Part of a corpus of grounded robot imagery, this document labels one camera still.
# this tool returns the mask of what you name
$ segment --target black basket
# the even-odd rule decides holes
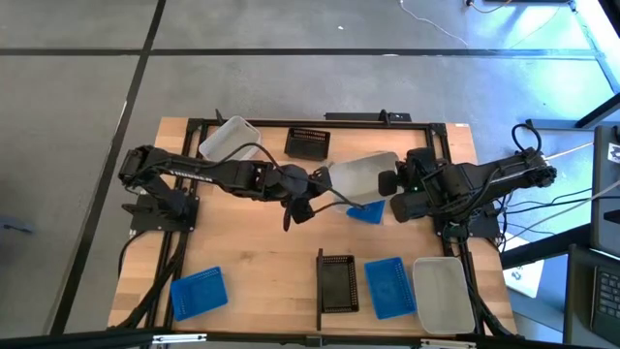
[[[324,256],[321,272],[323,313],[359,311],[355,257]]]
[[[329,132],[292,127],[284,152],[299,159],[325,160],[329,153]]]

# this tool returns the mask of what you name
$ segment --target white cable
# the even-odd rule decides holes
[[[472,3],[471,3],[470,5],[467,5],[467,6],[469,6],[469,7],[473,8],[474,10],[478,11],[478,12],[479,12],[479,13],[481,13],[481,14],[490,14],[490,13],[492,13],[492,12],[496,12],[497,10],[499,10],[499,9],[501,9],[501,8],[503,8],[503,7],[506,7],[506,6],[507,6],[509,3],[511,3],[511,2],[512,2],[512,0],[508,0],[508,1],[507,1],[507,2],[505,2],[504,4],[502,4],[502,5],[498,6],[498,7],[496,7],[496,8],[495,8],[495,9],[493,9],[493,10],[489,10],[489,11],[485,11],[485,10],[481,10],[481,9],[477,8],[477,7],[476,7],[476,5],[474,4],[474,2],[473,2],[473,1],[472,1]]]
[[[412,13],[411,11],[405,9],[405,4],[403,4],[404,0],[398,0],[398,2],[400,3],[400,8],[406,12],[407,14],[409,14],[409,16],[412,16],[413,18],[426,22],[428,24],[431,24],[432,26],[434,26],[437,30],[443,32],[444,34],[448,35],[449,37],[458,40],[459,42],[463,43],[463,45],[465,45],[466,48],[469,47],[469,44],[467,44],[467,42],[465,42],[465,40],[457,37],[456,35],[452,35],[451,33],[449,33],[448,31],[446,31],[446,29],[440,27],[439,25],[435,24],[435,22],[433,22],[432,20],[426,19],[426,18],[420,18],[418,16],[416,16],[414,13]]]
[[[553,160],[553,159],[559,158],[560,156],[564,156],[564,155],[570,154],[570,153],[572,153],[574,151],[583,149],[586,146],[590,146],[590,145],[592,145],[592,143],[593,142],[589,142],[589,143],[586,143],[586,144],[582,144],[580,146],[576,146],[576,147],[574,147],[572,149],[569,149],[569,150],[566,150],[566,151],[562,151],[562,152],[559,152],[557,154],[553,154],[551,156],[546,156],[546,157],[544,157],[544,160]]]
[[[617,182],[615,182],[615,183],[613,183],[613,184],[609,185],[608,187],[606,187],[605,189],[603,189],[602,191],[600,191],[600,192],[599,192],[599,193],[597,193],[596,195],[592,196],[590,199],[588,199],[588,200],[584,201],[583,203],[579,203],[579,204],[577,204],[577,205],[570,206],[569,208],[567,208],[567,209],[565,209],[565,210],[559,211],[559,212],[557,212],[557,213],[555,213],[555,214],[552,214],[552,215],[550,215],[550,216],[546,217],[545,219],[542,219],[542,220],[540,220],[540,221],[538,221],[538,222],[536,222],[536,223],[532,224],[531,226],[529,226],[529,227],[527,227],[526,229],[522,230],[522,231],[521,231],[521,233],[519,233],[519,234],[515,235],[515,236],[514,236],[514,237],[512,237],[512,238],[507,239],[507,240],[506,240],[506,242],[508,242],[508,241],[512,240],[513,238],[516,238],[516,237],[518,237],[518,236],[522,235],[523,233],[525,233],[525,232],[527,232],[528,230],[530,230],[530,229],[532,229],[532,228],[536,227],[537,225],[541,224],[542,222],[546,222],[546,221],[548,221],[548,220],[549,220],[549,219],[551,219],[551,218],[555,218],[555,217],[557,217],[557,216],[559,216],[559,215],[561,215],[561,214],[564,214],[564,213],[566,213],[566,212],[568,212],[568,211],[571,211],[571,210],[573,210],[573,209],[575,209],[575,208],[577,208],[577,207],[579,207],[579,206],[582,206],[582,205],[585,205],[585,204],[590,203],[591,201],[593,201],[593,200],[595,200],[595,199],[599,198],[599,197],[600,197],[601,195],[603,195],[603,194],[606,194],[607,192],[609,192],[611,189],[613,189],[613,188],[617,187],[618,185],[620,185],[620,180],[618,180]]]

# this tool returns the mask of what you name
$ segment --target white tray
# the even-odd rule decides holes
[[[419,320],[428,333],[474,330],[476,324],[461,261],[454,257],[418,258],[413,279]]]
[[[220,126],[199,146],[202,156],[210,161],[220,161],[245,143],[261,143],[261,132],[241,116],[233,116]],[[239,150],[231,160],[249,160],[259,149],[247,146]]]

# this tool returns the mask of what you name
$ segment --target small blue object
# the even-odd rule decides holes
[[[379,320],[416,312],[416,300],[400,257],[366,263],[364,270]]]
[[[381,200],[376,203],[365,205],[364,209],[351,207],[347,209],[347,215],[366,223],[381,224],[381,218],[384,216],[385,206],[386,201]]]
[[[170,292],[176,321],[200,315],[229,302],[220,267],[173,281]]]

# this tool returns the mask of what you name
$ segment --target clear plastic container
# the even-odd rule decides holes
[[[453,257],[418,258],[413,279],[419,320],[428,333],[474,330],[476,324],[461,261]]]
[[[243,117],[233,116],[220,126],[199,146],[202,156],[210,161],[220,161],[245,143],[261,143],[261,132]],[[239,150],[231,160],[249,160],[259,149],[247,146]]]
[[[379,194],[379,174],[383,171],[396,170],[398,155],[393,151],[378,152],[345,163],[336,163],[329,167],[332,187],[347,199],[360,205],[386,200]],[[341,201],[334,196],[334,201]],[[336,206],[344,211],[348,206]]]

